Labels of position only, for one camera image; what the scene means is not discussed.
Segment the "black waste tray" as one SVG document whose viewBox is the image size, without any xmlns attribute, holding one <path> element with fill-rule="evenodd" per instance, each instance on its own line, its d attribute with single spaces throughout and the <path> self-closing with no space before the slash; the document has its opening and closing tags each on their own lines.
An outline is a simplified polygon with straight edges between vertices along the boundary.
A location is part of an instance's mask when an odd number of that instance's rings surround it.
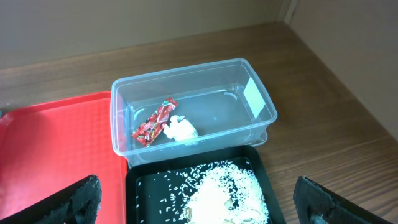
<svg viewBox="0 0 398 224">
<path fill-rule="evenodd" d="M 185 223 L 182 209 L 206 170 L 225 163 L 251 171 L 258 179 L 269 223 L 285 223 L 257 150 L 237 146 L 135 166 L 126 176 L 127 223 Z"/>
</svg>

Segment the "clear plastic bin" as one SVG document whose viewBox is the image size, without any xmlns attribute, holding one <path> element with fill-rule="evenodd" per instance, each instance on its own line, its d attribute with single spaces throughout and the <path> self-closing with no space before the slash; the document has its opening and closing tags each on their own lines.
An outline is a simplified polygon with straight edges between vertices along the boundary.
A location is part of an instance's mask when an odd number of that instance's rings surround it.
<svg viewBox="0 0 398 224">
<path fill-rule="evenodd" d="M 265 106 L 255 119 L 243 91 L 252 78 Z M 145 147 L 133 132 L 168 98 L 178 106 L 198 137 L 184 141 L 160 134 Z M 243 58 L 203 63 L 116 80 L 111 88 L 110 126 L 113 151 L 132 166 L 185 157 L 226 147 L 258 146 L 277 110 L 249 62 Z"/>
</svg>

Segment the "rice food waste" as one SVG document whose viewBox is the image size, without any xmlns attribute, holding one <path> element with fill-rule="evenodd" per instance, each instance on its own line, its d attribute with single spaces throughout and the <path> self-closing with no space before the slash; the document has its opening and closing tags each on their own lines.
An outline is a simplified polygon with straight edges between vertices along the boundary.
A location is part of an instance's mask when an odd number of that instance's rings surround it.
<svg viewBox="0 0 398 224">
<path fill-rule="evenodd" d="M 167 171 L 159 199 L 161 221 L 192 224 L 268 224 L 269 210 L 254 172 L 223 160 Z"/>
</svg>

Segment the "red serving tray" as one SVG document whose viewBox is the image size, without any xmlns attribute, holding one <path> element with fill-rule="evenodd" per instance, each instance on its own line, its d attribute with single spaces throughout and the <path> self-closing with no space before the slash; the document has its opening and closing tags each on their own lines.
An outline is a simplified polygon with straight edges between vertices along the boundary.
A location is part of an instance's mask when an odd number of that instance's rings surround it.
<svg viewBox="0 0 398 224">
<path fill-rule="evenodd" d="M 1 117 L 1 218 L 96 175 L 97 223 L 125 223 L 126 161 L 111 143 L 108 91 L 31 105 Z"/>
</svg>

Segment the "white napkin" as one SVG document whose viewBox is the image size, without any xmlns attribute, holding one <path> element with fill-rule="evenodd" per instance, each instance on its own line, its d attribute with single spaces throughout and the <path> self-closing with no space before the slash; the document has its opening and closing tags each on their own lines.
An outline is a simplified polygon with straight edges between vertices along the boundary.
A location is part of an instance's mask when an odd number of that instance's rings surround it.
<svg viewBox="0 0 398 224">
<path fill-rule="evenodd" d="M 184 116 L 174 115 L 170 118 L 170 124 L 164 126 L 163 133 L 175 141 L 184 141 L 198 137 L 194 126 Z"/>
</svg>

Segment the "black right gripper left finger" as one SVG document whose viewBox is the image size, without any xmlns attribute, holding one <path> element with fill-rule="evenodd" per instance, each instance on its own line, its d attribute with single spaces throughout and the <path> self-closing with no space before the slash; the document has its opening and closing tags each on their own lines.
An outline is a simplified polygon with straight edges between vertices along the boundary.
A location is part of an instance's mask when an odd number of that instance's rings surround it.
<svg viewBox="0 0 398 224">
<path fill-rule="evenodd" d="M 1 224 L 94 224 L 102 199 L 101 183 L 89 175 L 1 220 Z"/>
</svg>

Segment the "red snack wrapper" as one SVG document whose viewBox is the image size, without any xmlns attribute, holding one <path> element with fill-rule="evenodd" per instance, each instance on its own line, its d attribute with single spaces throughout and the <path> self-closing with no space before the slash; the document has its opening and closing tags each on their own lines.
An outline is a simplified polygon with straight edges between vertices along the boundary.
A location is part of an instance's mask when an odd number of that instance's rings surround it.
<svg viewBox="0 0 398 224">
<path fill-rule="evenodd" d="M 158 135 L 163 131 L 164 126 L 169 120 L 171 112 L 178 106 L 178 103 L 171 97 L 168 97 L 152 113 L 145 122 L 143 122 L 132 134 L 132 137 L 145 147 L 149 147 Z"/>
</svg>

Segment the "white label on bin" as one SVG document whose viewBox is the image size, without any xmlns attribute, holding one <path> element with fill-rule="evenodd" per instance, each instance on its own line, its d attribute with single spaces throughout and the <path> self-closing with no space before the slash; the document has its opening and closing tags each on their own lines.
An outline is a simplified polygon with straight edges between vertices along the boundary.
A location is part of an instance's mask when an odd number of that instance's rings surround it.
<svg viewBox="0 0 398 224">
<path fill-rule="evenodd" d="M 250 78 L 247 82 L 243 94 L 253 113 L 254 118 L 256 119 L 266 104 L 261 92 L 257 88 L 252 78 Z"/>
</svg>

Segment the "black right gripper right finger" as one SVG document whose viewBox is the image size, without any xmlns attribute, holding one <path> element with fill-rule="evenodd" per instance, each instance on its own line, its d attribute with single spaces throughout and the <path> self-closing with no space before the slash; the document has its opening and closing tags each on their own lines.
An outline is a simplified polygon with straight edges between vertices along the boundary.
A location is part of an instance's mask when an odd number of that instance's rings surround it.
<svg viewBox="0 0 398 224">
<path fill-rule="evenodd" d="M 296 181 L 293 201 L 301 224 L 391 224 L 305 176 Z"/>
</svg>

